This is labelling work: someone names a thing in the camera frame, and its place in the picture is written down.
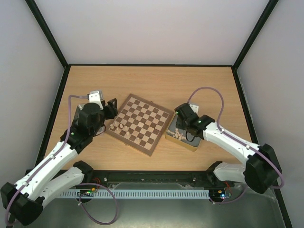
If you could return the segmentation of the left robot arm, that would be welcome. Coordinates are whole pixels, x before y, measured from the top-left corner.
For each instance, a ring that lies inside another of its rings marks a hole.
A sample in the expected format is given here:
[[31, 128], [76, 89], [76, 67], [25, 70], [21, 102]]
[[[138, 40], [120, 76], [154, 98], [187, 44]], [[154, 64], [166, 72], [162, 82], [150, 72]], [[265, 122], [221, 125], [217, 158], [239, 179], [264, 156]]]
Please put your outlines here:
[[54, 149], [33, 170], [16, 183], [5, 183], [1, 199], [6, 214], [11, 214], [22, 225], [34, 222], [43, 209], [62, 192], [74, 186], [100, 186], [92, 182], [93, 168], [78, 161], [65, 173], [58, 175], [61, 168], [87, 147], [106, 120], [117, 114], [117, 100], [108, 102], [100, 98], [89, 102], [76, 112], [75, 119], [68, 116], [68, 128]]

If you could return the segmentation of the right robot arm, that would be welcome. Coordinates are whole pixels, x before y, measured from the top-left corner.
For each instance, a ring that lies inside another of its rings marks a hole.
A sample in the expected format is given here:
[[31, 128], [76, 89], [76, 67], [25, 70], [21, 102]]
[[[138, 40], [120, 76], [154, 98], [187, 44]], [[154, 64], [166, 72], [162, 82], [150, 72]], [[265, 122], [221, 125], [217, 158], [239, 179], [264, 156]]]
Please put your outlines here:
[[222, 181], [245, 183], [253, 191], [263, 194], [282, 176], [275, 150], [269, 144], [258, 145], [246, 141], [229, 132], [213, 118], [199, 117], [190, 104], [183, 103], [175, 108], [176, 127], [190, 133], [194, 138], [201, 138], [214, 143], [232, 154], [242, 164], [220, 163], [207, 174], [208, 183], [218, 186]]

